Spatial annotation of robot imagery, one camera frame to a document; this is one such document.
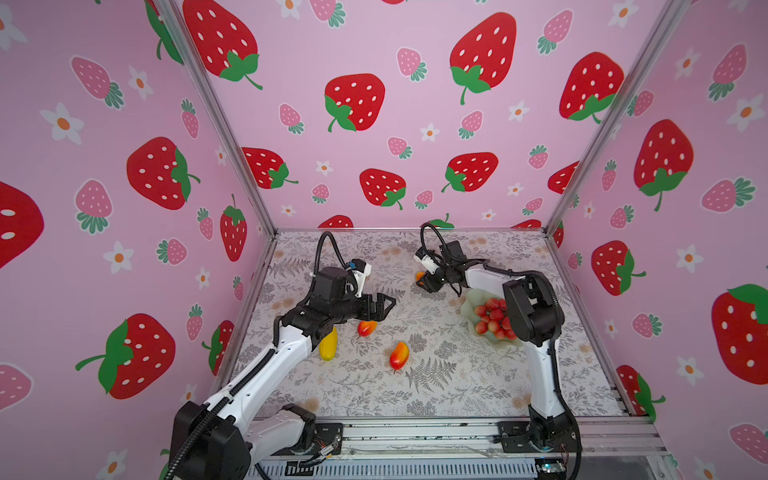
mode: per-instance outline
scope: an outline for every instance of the yellow fruit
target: yellow fruit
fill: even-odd
[[[326,362],[333,360],[336,356],[336,345],[339,343],[339,332],[336,327],[333,327],[331,333],[326,338],[320,340],[318,350],[320,351],[320,358]]]

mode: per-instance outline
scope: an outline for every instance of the pink strawberry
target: pink strawberry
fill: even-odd
[[[312,189],[312,200],[314,200],[316,204],[324,204],[329,196],[330,192],[325,184],[317,185]]]
[[[648,90],[643,90],[639,95],[635,95],[627,108],[627,115],[630,117],[640,117],[654,103],[654,94]]]
[[[712,72],[714,83],[710,85],[710,100],[718,101],[725,98],[735,86],[733,83],[741,78],[746,70],[746,45],[739,43],[728,51]]]
[[[536,147],[531,150],[529,155],[531,155],[531,158],[528,159],[528,163],[536,170],[544,168],[547,160],[549,160],[549,154],[547,153],[547,148],[544,145],[536,145]]]
[[[611,215],[611,226],[613,228],[622,229],[627,226],[627,223],[632,223],[634,218],[634,209],[631,205],[624,205],[624,208],[619,207]]]
[[[573,270],[576,270],[581,266],[581,252],[573,252],[568,258],[568,266]]]
[[[413,150],[408,146],[408,142],[402,138],[390,137],[389,140],[386,141],[386,144],[389,147],[389,153],[392,155],[399,156],[403,159],[413,155]]]
[[[80,83],[93,98],[103,100],[108,107],[120,110],[123,102],[123,92],[120,91],[120,85],[110,82],[107,71],[87,58],[74,55],[70,59],[72,71],[78,76]]]
[[[74,205],[80,210],[75,216],[80,228],[91,235],[101,233],[109,227],[107,217],[112,215],[112,200],[104,185],[98,180],[89,179],[74,196]]]
[[[232,288],[235,289],[235,298],[238,300],[243,299],[243,281],[240,277],[236,276],[235,280],[232,280]]]
[[[751,180],[737,178],[735,181],[731,181],[726,178],[717,182],[701,197],[701,206],[707,210],[724,214],[734,206],[741,208],[750,202],[755,190],[757,187],[752,185]]]
[[[190,342],[194,342],[203,329],[203,308],[195,303],[190,309],[189,315],[190,317],[187,319],[187,336]]]
[[[416,208],[419,210],[424,210],[429,206],[429,204],[432,202],[432,191],[431,190],[424,190],[420,194],[416,195]]]
[[[187,132],[189,132],[192,138],[197,138],[197,132],[200,131],[200,123],[197,121],[195,114],[196,111],[192,107],[192,102],[189,98],[185,98],[181,102],[181,121],[183,121]]]
[[[462,140],[469,140],[475,136],[475,132],[480,130],[480,127],[482,127],[482,112],[480,110],[473,111],[462,120],[462,127],[458,130],[458,136]]]
[[[178,265],[187,258],[187,248],[175,238],[160,242],[155,252],[159,261],[171,265]]]
[[[336,0],[310,0],[312,11],[321,22],[328,22],[331,28],[340,28],[344,25],[344,12],[341,2]]]
[[[742,423],[733,427],[729,433],[730,439],[742,452],[768,465],[768,432],[763,432],[751,423]]]
[[[214,219],[208,215],[208,210],[200,208],[197,211],[197,221],[200,222],[200,233],[203,234],[205,240],[212,240],[214,238]]]
[[[523,209],[523,215],[526,217],[528,215],[533,215],[533,213],[541,208],[541,205],[544,203],[544,199],[539,197],[535,198],[534,200],[531,200],[530,202],[525,204],[525,208]]]
[[[301,135],[304,124],[301,123],[301,115],[295,108],[288,104],[280,105],[280,121],[288,127],[288,131],[294,135]]]
[[[32,392],[34,381],[13,363],[0,362],[0,412],[10,409]]]
[[[641,313],[632,320],[632,328],[634,331],[647,339],[661,335],[661,325],[662,323],[659,321],[659,317],[655,316],[653,313],[648,313],[647,315]]]
[[[568,36],[573,20],[574,13],[571,10],[563,10],[552,17],[544,26],[544,36],[538,39],[538,53],[540,55],[549,55],[549,52],[555,50],[558,43],[565,40],[565,37]]]
[[[603,172],[603,191],[609,191],[616,181],[616,161],[611,158],[607,164],[605,164],[605,172]]]
[[[427,75],[427,64],[422,61],[422,54],[411,48],[400,48],[397,51],[397,66],[403,76],[411,81],[421,81]]]

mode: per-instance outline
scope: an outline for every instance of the white flower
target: white flower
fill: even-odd
[[[674,64],[674,66],[677,67],[677,73],[674,75],[674,79],[677,80],[683,75],[690,77],[690,74],[694,72],[694,64],[699,60],[700,56],[701,53],[694,53],[693,48],[688,48],[688,51],[685,52],[685,56]]]
[[[131,257],[134,255],[134,249],[124,249],[122,243],[115,242],[112,250],[103,255],[104,260],[112,263],[112,275],[115,275],[120,270],[130,270],[133,268],[131,266]]]
[[[125,464],[123,461],[125,460],[127,453],[128,449],[125,449],[120,453],[109,452],[109,455],[107,455],[107,465],[96,474],[96,479],[112,480],[122,472],[125,472]]]
[[[139,90],[141,100],[147,100],[147,95],[152,95],[154,93],[152,87],[147,83],[147,72],[136,71],[136,69],[130,65],[128,65],[128,70],[131,73],[131,79],[128,81],[128,84],[131,88]]]
[[[677,261],[677,268],[686,267],[689,272],[696,271],[696,264],[704,261],[704,257],[696,253],[696,246],[691,245],[687,249],[677,249],[677,256],[680,258]]]
[[[195,396],[194,396],[194,391],[195,390],[197,390],[197,385],[190,385],[188,383],[187,384],[187,390],[181,396],[179,401],[182,402],[182,403],[194,402],[195,401]]]
[[[507,120],[523,121],[523,115],[527,114],[530,110],[530,108],[525,106],[525,102],[520,100],[520,103],[509,108],[509,118]]]
[[[82,130],[85,126],[83,120],[73,118],[69,116],[67,108],[59,102],[56,104],[56,112],[49,110],[40,110],[40,115],[53,127],[51,128],[51,136],[54,140],[61,140],[66,137],[72,140],[72,143],[80,144],[80,134],[78,130]]]
[[[695,358],[690,357],[688,360],[686,360],[683,357],[678,356],[677,363],[680,364],[680,368],[677,369],[677,374],[687,378],[691,385],[696,385],[696,379],[704,378],[704,374],[701,372],[701,370],[696,368]]]
[[[27,43],[27,38],[24,34],[13,24],[13,14],[11,13],[11,7],[0,4],[0,48],[8,51],[11,48],[11,40],[16,40],[18,43]]]
[[[204,286],[209,286],[208,280],[210,279],[210,272],[205,271],[205,268],[200,267],[200,273],[194,276],[197,280],[197,289],[202,290]]]
[[[277,4],[283,6],[280,9],[280,13],[283,14],[283,18],[287,18],[288,15],[290,15],[298,20],[299,7],[301,6],[302,1],[303,0],[277,0]]]
[[[520,194],[520,192],[522,192],[523,190],[525,190],[525,188],[524,188],[524,187],[521,187],[521,186],[520,186],[520,182],[518,182],[518,183],[516,183],[516,184],[512,185],[511,187],[507,187],[507,188],[509,189],[509,191],[507,192],[507,196],[509,196],[509,195],[515,195],[515,196],[517,197],[517,196]]]
[[[315,169],[315,172],[320,172],[323,174],[323,176],[327,177],[329,172],[332,172],[333,169],[330,167],[330,162],[316,162],[317,168]]]
[[[696,476],[701,480],[719,480],[715,472],[715,465],[712,462],[704,463],[699,457],[694,457],[696,462]]]
[[[616,332],[618,332],[618,329],[614,325],[613,320],[605,320],[605,332],[611,336],[611,339],[616,338]]]
[[[622,3],[614,3],[614,16],[608,22],[608,26],[619,24],[624,27],[627,24],[629,16],[640,9],[637,5],[632,5],[634,0],[624,0]]]
[[[216,159],[219,165],[227,166],[227,152],[224,151],[224,147],[221,145],[216,149]]]
[[[760,108],[760,102],[763,101],[763,94],[757,95],[750,101],[738,100],[736,102],[736,113],[728,117],[725,123],[736,124],[738,131],[745,131],[750,122],[765,117],[766,112]]]
[[[435,137],[437,137],[437,134],[440,133],[440,130],[435,128],[435,125],[429,124],[427,125],[427,128],[422,128],[422,141],[429,140],[429,141],[435,141]]]
[[[584,205],[584,218],[588,218],[589,220],[592,220],[593,213],[594,213],[594,207],[592,207],[592,202]]]

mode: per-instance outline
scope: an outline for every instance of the pink wall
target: pink wall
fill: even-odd
[[[219,138],[185,67],[169,48],[157,58],[144,2],[38,5],[0,5],[0,477],[157,478],[174,413],[214,380],[201,342],[237,318],[233,279],[248,291],[266,237],[232,165],[217,161]],[[94,64],[73,70],[74,56]],[[194,118],[182,115],[185,98]],[[167,140],[140,149],[156,137]],[[176,148],[200,178],[187,202],[180,158],[166,159]],[[220,234],[231,194],[247,224],[237,261]],[[162,263],[158,244],[171,239],[186,253],[171,241]],[[190,341],[194,305],[202,325]]]
[[[335,215],[355,227],[446,214],[460,227],[546,223],[561,198],[550,187],[561,191],[597,127],[567,118],[592,94],[586,110],[605,115],[610,99],[597,100],[618,89],[665,3],[178,2],[268,211],[292,228]],[[463,71],[474,65],[479,79]],[[453,178],[466,191],[449,185],[449,165],[468,169]]]
[[[768,478],[766,21],[764,2],[692,5],[564,220],[560,254],[688,479]]]

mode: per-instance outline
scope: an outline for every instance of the plastic fruit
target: plastic fruit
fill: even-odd
[[[320,351],[320,358],[326,362],[333,360],[333,357],[336,356],[336,345],[338,342],[339,332],[336,330],[336,327],[333,327],[331,333],[329,333],[326,338],[320,340],[320,345],[318,347],[318,350]]]
[[[402,367],[406,366],[406,362],[408,361],[408,356],[410,355],[410,351],[408,350],[408,346],[400,342],[395,347],[395,350],[392,352],[392,355],[389,356],[389,364],[392,366],[393,369],[400,370]]]
[[[369,322],[360,322],[357,324],[357,334],[360,336],[368,336],[373,333],[373,330],[375,330],[377,326],[379,326],[379,322],[373,320]]]

